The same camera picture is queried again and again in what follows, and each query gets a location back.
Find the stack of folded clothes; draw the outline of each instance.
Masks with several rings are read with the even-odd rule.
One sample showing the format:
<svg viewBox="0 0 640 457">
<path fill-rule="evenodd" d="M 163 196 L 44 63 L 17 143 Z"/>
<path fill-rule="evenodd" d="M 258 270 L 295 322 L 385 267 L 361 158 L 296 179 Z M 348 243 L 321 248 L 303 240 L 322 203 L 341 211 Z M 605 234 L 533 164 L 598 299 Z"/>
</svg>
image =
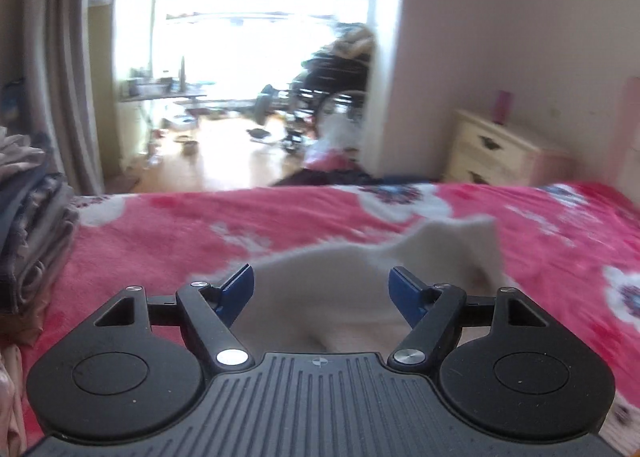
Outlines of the stack of folded clothes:
<svg viewBox="0 0 640 457">
<path fill-rule="evenodd" d="M 50 158 L 46 137 L 31 146 L 29 137 L 7 136 L 0 127 L 0 334 L 19 343 L 37 338 L 42 296 L 49 296 L 78 226 L 73 190 L 62 174 L 49 173 Z"/>
</svg>

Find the wooden nightstand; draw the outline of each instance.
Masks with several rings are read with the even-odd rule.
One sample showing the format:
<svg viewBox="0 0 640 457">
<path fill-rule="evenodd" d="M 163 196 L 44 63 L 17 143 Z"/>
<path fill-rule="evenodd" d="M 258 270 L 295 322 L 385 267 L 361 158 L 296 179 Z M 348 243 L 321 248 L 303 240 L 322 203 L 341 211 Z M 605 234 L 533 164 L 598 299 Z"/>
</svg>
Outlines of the wooden nightstand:
<svg viewBox="0 0 640 457">
<path fill-rule="evenodd" d="M 458 130 L 444 182 L 542 186 L 571 178 L 575 161 L 529 130 L 458 110 Z"/>
</svg>

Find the drawer handle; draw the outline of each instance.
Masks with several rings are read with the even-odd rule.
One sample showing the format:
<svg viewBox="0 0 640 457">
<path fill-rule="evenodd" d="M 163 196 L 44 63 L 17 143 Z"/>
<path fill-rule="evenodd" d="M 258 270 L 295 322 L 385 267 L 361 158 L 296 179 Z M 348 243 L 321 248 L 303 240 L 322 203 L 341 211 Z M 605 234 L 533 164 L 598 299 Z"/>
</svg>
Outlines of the drawer handle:
<svg viewBox="0 0 640 457">
<path fill-rule="evenodd" d="M 479 135 L 478 137 L 482 141 L 482 145 L 487 150 L 491 150 L 491 151 L 502 150 L 502 147 L 498 143 L 496 143 L 491 137 L 486 137 L 485 135 Z"/>
<path fill-rule="evenodd" d="M 469 175 L 471 176 L 471 180 L 474 184 L 489 184 L 489 181 L 487 179 L 477 174 L 476 172 L 472 172 L 471 170 L 469 170 Z"/>
</svg>

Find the sunlit floor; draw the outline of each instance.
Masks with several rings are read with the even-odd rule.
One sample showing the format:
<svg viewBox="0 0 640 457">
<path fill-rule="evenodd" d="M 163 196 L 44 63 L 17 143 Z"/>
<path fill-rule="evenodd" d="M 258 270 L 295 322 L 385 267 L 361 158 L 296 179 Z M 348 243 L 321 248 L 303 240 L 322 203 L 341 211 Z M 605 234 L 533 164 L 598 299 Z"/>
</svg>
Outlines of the sunlit floor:
<svg viewBox="0 0 640 457">
<path fill-rule="evenodd" d="M 300 169 L 300 157 L 278 144 L 252 142 L 246 133 L 255 123 L 243 117 L 200 120 L 193 133 L 199 142 L 194 155 L 182 154 L 174 132 L 162 140 L 161 162 L 146 169 L 133 193 L 200 192 L 269 186 Z M 267 129 L 283 136 L 282 122 L 271 119 Z"/>
</svg>

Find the pink floral blanket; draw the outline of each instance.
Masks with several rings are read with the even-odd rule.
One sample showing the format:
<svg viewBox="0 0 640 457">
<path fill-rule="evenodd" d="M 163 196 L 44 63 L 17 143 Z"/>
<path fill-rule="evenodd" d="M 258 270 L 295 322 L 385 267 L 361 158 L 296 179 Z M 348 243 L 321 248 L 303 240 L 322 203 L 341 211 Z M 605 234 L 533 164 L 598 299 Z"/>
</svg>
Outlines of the pink floral blanket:
<svg viewBox="0 0 640 457">
<path fill-rule="evenodd" d="M 81 228 L 25 370 L 127 285 L 171 294 L 193 275 L 336 240 L 372 244 L 420 220 L 496 218 L 505 272 L 612 368 L 610 442 L 640 447 L 640 214 L 596 184 L 255 188 L 78 198 Z M 25 405 L 30 442 L 41 434 Z"/>
</svg>

